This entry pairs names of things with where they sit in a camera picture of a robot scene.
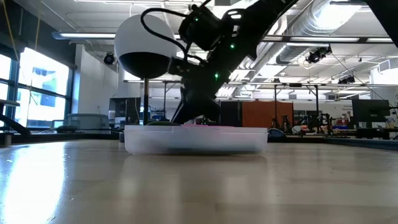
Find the white spherical object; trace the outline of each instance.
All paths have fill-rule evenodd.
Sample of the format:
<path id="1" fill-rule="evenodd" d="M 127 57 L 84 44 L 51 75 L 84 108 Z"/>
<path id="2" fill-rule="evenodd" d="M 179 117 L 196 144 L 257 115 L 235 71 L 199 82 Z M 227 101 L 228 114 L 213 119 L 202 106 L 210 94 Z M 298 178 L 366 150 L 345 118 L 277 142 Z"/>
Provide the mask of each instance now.
<path id="1" fill-rule="evenodd" d="M 174 39 L 173 32 L 163 20 L 145 15 L 144 21 L 151 30 Z M 127 72 L 139 78 L 156 78 L 166 73 L 170 57 L 177 53 L 177 46 L 146 31 L 141 24 L 141 15 L 136 15 L 120 25 L 114 50 Z"/>

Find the computer monitor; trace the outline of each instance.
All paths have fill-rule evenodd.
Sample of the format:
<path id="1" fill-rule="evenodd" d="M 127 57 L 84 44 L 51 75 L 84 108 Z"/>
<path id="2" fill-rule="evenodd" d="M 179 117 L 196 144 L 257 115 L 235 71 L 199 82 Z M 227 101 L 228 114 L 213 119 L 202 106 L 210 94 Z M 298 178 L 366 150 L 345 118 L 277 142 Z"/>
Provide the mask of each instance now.
<path id="1" fill-rule="evenodd" d="M 388 100 L 352 100 L 354 122 L 386 122 L 390 116 Z"/>

